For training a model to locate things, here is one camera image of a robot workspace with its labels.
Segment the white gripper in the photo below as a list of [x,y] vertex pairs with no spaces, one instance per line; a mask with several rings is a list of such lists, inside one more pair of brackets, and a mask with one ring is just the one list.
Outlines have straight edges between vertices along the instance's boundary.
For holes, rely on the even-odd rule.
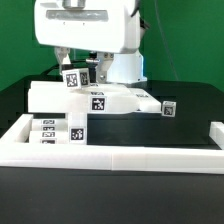
[[140,46],[137,6],[138,0],[36,0],[36,38],[55,46],[60,71],[72,68],[69,48],[97,51],[96,80],[106,83],[113,53],[134,53]]

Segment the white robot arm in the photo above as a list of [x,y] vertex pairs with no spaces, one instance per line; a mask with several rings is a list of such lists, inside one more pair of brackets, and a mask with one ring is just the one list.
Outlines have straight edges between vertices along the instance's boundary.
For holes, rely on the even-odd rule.
[[95,52],[100,83],[142,82],[139,52],[149,28],[140,15],[141,0],[35,0],[35,35],[55,48],[61,66],[71,63],[72,49]]

